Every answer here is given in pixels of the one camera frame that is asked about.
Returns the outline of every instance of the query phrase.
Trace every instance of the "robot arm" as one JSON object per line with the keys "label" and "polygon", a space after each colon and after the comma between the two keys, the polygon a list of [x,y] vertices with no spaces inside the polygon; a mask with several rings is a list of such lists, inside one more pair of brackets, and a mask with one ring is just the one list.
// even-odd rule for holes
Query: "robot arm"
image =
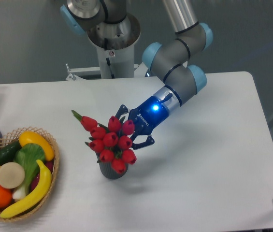
{"label": "robot arm", "polygon": [[127,16],[126,0],[67,0],[60,9],[68,26],[76,34],[84,34],[99,23],[116,24]]}
{"label": "robot arm", "polygon": [[[69,2],[73,3],[74,6],[81,2],[92,3],[90,9],[94,9],[92,12],[97,13],[88,14],[86,16],[88,19],[81,22],[87,28],[94,26],[98,21],[108,19],[105,10],[107,7],[102,2],[108,2],[108,4],[125,3],[124,0],[101,0],[99,10],[97,0],[68,0],[68,8],[74,14],[74,18],[75,15],[77,15],[76,18],[81,15],[69,6]],[[121,105],[116,114],[116,117],[120,118],[123,114],[129,113],[128,120],[132,120],[135,125],[135,132],[131,136],[131,140],[134,141],[139,135],[147,135],[147,140],[141,144],[133,144],[133,149],[153,144],[154,139],[151,136],[153,129],[168,118],[174,110],[196,95],[207,83],[206,75],[199,67],[190,65],[185,68],[183,63],[189,61],[191,56],[203,51],[211,44],[213,40],[212,31],[206,24],[198,22],[190,0],[163,0],[163,3],[177,38],[166,46],[159,43],[149,45],[143,53],[142,60],[165,86],[135,109],[129,110],[125,105]],[[101,6],[104,8],[104,14],[99,13]]]}

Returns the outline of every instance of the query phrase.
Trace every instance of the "bok choy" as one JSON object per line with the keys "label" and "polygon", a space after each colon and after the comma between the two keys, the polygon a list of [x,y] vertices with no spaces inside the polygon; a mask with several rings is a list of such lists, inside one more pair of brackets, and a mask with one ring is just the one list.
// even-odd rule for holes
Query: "bok choy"
{"label": "bok choy", "polygon": [[36,160],[45,162],[44,150],[37,144],[24,145],[15,155],[14,162],[20,164],[25,170],[24,181],[13,191],[15,201],[19,201],[29,194],[30,184],[40,171]]}

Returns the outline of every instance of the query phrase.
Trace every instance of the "red tulip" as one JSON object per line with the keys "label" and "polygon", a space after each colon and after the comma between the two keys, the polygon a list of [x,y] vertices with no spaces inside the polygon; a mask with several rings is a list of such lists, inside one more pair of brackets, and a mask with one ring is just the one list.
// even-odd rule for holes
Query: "red tulip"
{"label": "red tulip", "polygon": [[122,125],[122,132],[125,135],[131,135],[134,133],[135,125],[132,120],[125,121],[125,123]]}
{"label": "red tulip", "polygon": [[129,163],[129,164],[134,164],[136,162],[136,156],[134,154],[134,151],[132,151],[131,149],[129,150],[124,150],[122,152],[122,156],[121,159],[125,162],[125,163]]}
{"label": "red tulip", "polygon": [[97,153],[100,153],[101,151],[104,150],[104,143],[101,139],[93,140],[88,145],[93,151],[95,151]]}
{"label": "red tulip", "polygon": [[93,118],[82,116],[80,123],[83,125],[86,131],[91,131],[94,127],[97,127],[98,122]]}
{"label": "red tulip", "polygon": [[111,166],[118,174],[122,174],[127,170],[126,165],[122,159],[114,159]]}
{"label": "red tulip", "polygon": [[107,133],[103,138],[103,143],[107,147],[115,146],[118,142],[118,136],[115,132]]}
{"label": "red tulip", "polygon": [[100,160],[102,162],[112,162],[114,158],[115,158],[115,155],[111,150],[104,149],[100,153]]}
{"label": "red tulip", "polygon": [[122,150],[127,150],[132,146],[132,140],[126,135],[122,135],[118,140],[118,147]]}
{"label": "red tulip", "polygon": [[106,130],[103,127],[94,127],[91,129],[90,134],[94,139],[103,139],[106,135]]}
{"label": "red tulip", "polygon": [[121,122],[115,116],[111,116],[108,121],[108,129],[110,132],[118,132],[121,129]]}

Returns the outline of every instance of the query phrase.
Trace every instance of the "blue light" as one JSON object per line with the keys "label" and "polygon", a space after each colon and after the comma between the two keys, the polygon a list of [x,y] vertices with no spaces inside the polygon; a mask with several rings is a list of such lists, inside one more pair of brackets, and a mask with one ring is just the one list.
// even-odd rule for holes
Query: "blue light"
{"label": "blue light", "polygon": [[152,109],[153,109],[154,111],[157,111],[157,110],[159,109],[159,106],[158,106],[158,105],[154,105],[154,106],[152,107]]}

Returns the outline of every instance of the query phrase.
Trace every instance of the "light blue joint cap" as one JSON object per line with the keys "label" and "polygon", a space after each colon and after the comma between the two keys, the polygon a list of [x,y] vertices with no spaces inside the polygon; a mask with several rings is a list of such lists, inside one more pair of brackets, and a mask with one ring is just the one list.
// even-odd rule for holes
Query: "light blue joint cap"
{"label": "light blue joint cap", "polygon": [[207,84],[206,75],[200,67],[198,67],[194,64],[187,66],[187,68],[190,69],[190,71],[192,72],[192,74],[194,76],[194,80],[195,80],[195,84],[196,84],[196,93],[198,93]]}
{"label": "light blue joint cap", "polygon": [[64,21],[68,24],[69,28],[77,34],[77,35],[84,35],[85,31],[81,28],[81,26],[75,21],[73,16],[70,14],[68,9],[65,7],[65,5],[60,7],[60,13],[64,19]]}
{"label": "light blue joint cap", "polygon": [[156,56],[156,53],[160,49],[162,44],[155,42],[150,44],[144,51],[142,56],[142,61],[147,66],[147,68],[151,71],[151,64]]}
{"label": "light blue joint cap", "polygon": [[203,50],[205,50],[209,45],[212,44],[213,39],[214,39],[214,35],[212,30],[209,28],[209,26],[206,23],[200,23],[200,25],[203,27],[205,33],[206,33],[206,44],[205,44],[205,48]]}

